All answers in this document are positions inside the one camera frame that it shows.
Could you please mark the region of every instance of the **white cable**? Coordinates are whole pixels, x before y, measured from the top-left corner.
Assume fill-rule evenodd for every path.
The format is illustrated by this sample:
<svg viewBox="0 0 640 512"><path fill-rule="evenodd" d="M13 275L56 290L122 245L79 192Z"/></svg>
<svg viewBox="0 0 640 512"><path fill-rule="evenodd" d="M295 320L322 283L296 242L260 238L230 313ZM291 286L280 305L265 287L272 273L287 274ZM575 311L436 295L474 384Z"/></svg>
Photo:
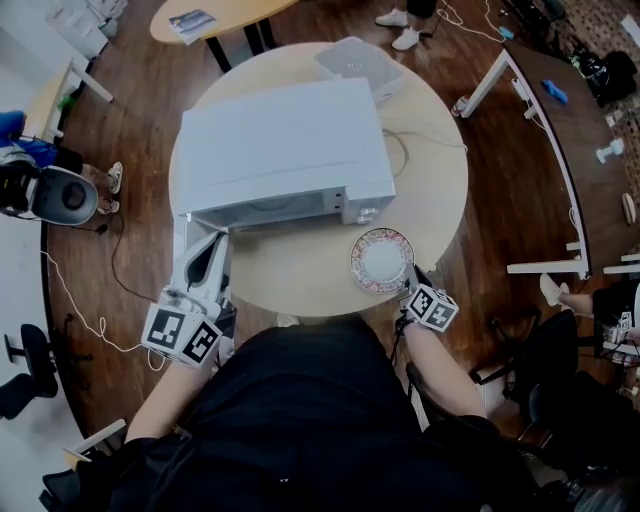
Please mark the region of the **white cable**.
<svg viewBox="0 0 640 512"><path fill-rule="evenodd" d="M465 32L471 32L472 34L479 34L481 36L484 36L487 39L491 39L492 41L495 41L496 43L504 43L507 40L507 38L502 35L502 32L500 32L500 30L497 29L493 25L493 23L491 23L491 20L489 20L489 13L491 12L491 6L489 5L489 0L484 0L484 3L487 6L487 12L484 13L484 18L487 20L487 23L489 24L489 26L493 30L495 30L498 34L500 34L502 39L496 39L495 37L491 37L489 34L485 34L484 32L481 32L480 30L472 30L470 28L466 28L464 26L464 21L462 20L460 15L456 12L456 10L453 7L449 7L449 2L447 0L444 0L444 3L446 5L446 8L445 9L438 9L437 13L438 13L438 16L440 16L447 23L451 23L453 26L458 27L459 29L462 29ZM458 18L457 22L455 22L455 21L453 21L452 19L449 18L449 13L447 12L447 9L449 11L451 11L456 18Z"/></svg>
<svg viewBox="0 0 640 512"><path fill-rule="evenodd" d="M144 345L142 345L141 343L138 343L137 345L135 345L135 346L133 346L131 348L120 348L115 343L112 343L111 341L109 341L104 335L105 330L107 328L107 321L105 320L105 318L103 316L101 316L100 320L99 320L100 332L96 331L92 327L89 327L89 324L87 324L86 319L84 318L84 316L82 316L82 313L80 313L80 311L78 310L78 306L76 306L76 303L73 300L73 297L71 296L71 292L67 288L67 284L65 283L64 278L62 277L62 274L60 273L60 267L58 266L58 263L46 251L40 251L40 253L44 254L47 257L47 259L56 268L56 273L58 274L58 277L60 278L60 282L62 283L62 287L64 288L64 291L67 293L67 296L69 297L69 300L71 301L71 305L73 306L73 309L75 310L76 314L82 319L82 323L84 324L84 326L89 331L91 331L98 338L103 340L108 345L111 345L116 350L122 352L123 354L126 354L127 352L131 352L132 350L136 350L137 348L144 347ZM160 370L162 370L162 367L164 366L164 360L166 358L160 352L157 352L157 351L154 350L154 352L156 352L158 355L162 356L162 358L163 358L162 365L160 366L160 368L156 369L151 365L151 349L148 348L148 347L145 347L145 348L147 348L147 350L148 350L148 352L147 352L147 361L149 363L149 368L151 368L154 372L159 372Z"/></svg>

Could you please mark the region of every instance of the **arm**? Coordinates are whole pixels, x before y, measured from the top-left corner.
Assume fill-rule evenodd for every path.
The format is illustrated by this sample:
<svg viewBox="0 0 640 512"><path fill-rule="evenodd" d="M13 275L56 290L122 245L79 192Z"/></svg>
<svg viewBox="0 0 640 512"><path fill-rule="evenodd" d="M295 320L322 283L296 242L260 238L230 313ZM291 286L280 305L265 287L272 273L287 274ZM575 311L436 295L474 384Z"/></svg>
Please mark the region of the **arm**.
<svg viewBox="0 0 640 512"><path fill-rule="evenodd" d="M0 137L17 139L22 135L27 116L19 110L0 112Z"/></svg>
<svg viewBox="0 0 640 512"><path fill-rule="evenodd" d="M433 400L456 416L487 417L476 385L433 332L412 323L405 328L404 336Z"/></svg>
<svg viewBox="0 0 640 512"><path fill-rule="evenodd" d="M171 363L147 400L133 418L125 442L167 435L182 411L211 378L211 367L192 368Z"/></svg>

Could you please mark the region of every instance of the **foot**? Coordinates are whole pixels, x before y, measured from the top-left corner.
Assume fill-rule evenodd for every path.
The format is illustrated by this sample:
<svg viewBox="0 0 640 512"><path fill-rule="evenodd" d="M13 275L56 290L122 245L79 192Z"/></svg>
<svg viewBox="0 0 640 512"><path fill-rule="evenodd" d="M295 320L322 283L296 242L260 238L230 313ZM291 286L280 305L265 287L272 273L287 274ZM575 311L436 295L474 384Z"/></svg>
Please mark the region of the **foot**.
<svg viewBox="0 0 640 512"><path fill-rule="evenodd" d="M571 291L569 290L569 285L567 283L562 283L560 285L560 291L562 293L566 293L569 295ZM566 311L567 309L571 309L569 306L565 306L564 304L560 307L560 311Z"/></svg>
<svg viewBox="0 0 640 512"><path fill-rule="evenodd" d="M549 306L558 305L562 288L549 277L549 274L540 274L540 291L544 298L547 299Z"/></svg>
<svg viewBox="0 0 640 512"><path fill-rule="evenodd" d="M291 327L292 325L300 325L300 320L297 316L285 315L283 313L278 313L276 322L278 324L278 327Z"/></svg>
<svg viewBox="0 0 640 512"><path fill-rule="evenodd" d="M381 27L406 27L408 24L407 13L398 9L393 9L389 14L376 18L376 25Z"/></svg>
<svg viewBox="0 0 640 512"><path fill-rule="evenodd" d="M102 215L109 215L110 213L116 213L120 211L120 203L118 201L116 201L115 199L107 199L107 201L110 201L109 208L98 208L99 213L101 213Z"/></svg>
<svg viewBox="0 0 640 512"><path fill-rule="evenodd" d="M413 48L420 41L420 32L416 32L411 27L405 28L402 35L396 39L391 46L401 52Z"/></svg>
<svg viewBox="0 0 640 512"><path fill-rule="evenodd" d="M116 195L118 192L120 192L120 186L122 185L123 172L124 172L124 169L122 168L122 164L120 162L116 162L115 164L113 164L113 167L109 169L109 172L107 173L113 180L113 185L109 187L109 192L111 192L113 195Z"/></svg>

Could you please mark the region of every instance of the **desk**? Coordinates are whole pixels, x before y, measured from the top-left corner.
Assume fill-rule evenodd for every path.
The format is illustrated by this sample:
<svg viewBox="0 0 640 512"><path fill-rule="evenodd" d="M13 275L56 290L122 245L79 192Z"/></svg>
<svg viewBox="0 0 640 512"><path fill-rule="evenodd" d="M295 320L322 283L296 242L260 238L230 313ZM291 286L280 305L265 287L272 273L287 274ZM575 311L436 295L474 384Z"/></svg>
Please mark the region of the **desk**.
<svg viewBox="0 0 640 512"><path fill-rule="evenodd" d="M287 85L316 81L313 57L328 43L287 46L264 53L224 75L196 104ZM384 128L420 131L447 144L462 138L449 109L418 75L397 64L404 90L378 111ZM393 295L366 292L351 275L349 258L356 240L376 227L403 233L415 250L416 263L431 269L453 238L467 197L467 158L461 147L436 144L424 136L402 135L411 154L396 178L397 197L366 226L343 226L331 217L261 227L232 235L232 293L261 308L297 316L326 317L352 313L385 302ZM177 150L169 172L169 198L176 193ZM394 172L404 152L393 138L387 147ZM184 218L176 217L176 231Z"/></svg>
<svg viewBox="0 0 640 512"><path fill-rule="evenodd" d="M596 158L596 150L607 147L613 139L604 114L573 66L507 42L462 117L473 113L507 67L513 69L529 96L558 159L578 234L578 242L568 248L579 251L580 256L579 260L509 265L507 272L601 273L637 244L637 227L627 226L622 210L622 194L630 191L622 161L610 157L601 164ZM540 82L547 79L567 93L567 105L545 92Z"/></svg>
<svg viewBox="0 0 640 512"><path fill-rule="evenodd" d="M263 49L256 23L260 26L265 44L269 48L275 48L277 45L271 32L269 16L296 2L297 0L167 0L151 20L151 36L162 43L183 44L182 39L171 28L169 18L201 9L216 18L217 24L200 39L206 40L220 69L226 73L231 65L217 36L244 28L251 51L254 55L259 55Z"/></svg>
<svg viewBox="0 0 640 512"><path fill-rule="evenodd" d="M27 109L27 120L25 123L23 135L27 137L36 137L53 142L53 137L63 137L64 133L57 127L52 127L53 114L58 108L62 91L67 83L70 73L74 73L80 77L91 89L93 89L105 101L113 101L113 96L107 92L98 82L96 82L85 71L76 66L73 60L53 78L51 78L39 91L34 100Z"/></svg>

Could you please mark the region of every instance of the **white desk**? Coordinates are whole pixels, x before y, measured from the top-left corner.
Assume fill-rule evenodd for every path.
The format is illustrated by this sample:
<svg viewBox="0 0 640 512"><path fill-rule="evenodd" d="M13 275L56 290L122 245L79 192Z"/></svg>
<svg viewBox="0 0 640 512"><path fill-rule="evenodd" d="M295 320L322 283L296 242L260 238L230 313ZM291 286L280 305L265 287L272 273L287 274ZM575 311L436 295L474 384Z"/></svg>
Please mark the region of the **white desk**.
<svg viewBox="0 0 640 512"><path fill-rule="evenodd" d="M105 101L113 101L113 96L85 71L80 69L73 60L56 73L41 89L27 110L27 121L23 135L37 137L53 142L54 137L63 137L64 133L57 127L51 126L54 113L58 108L64 86L70 73L80 77L91 89L93 89Z"/></svg>

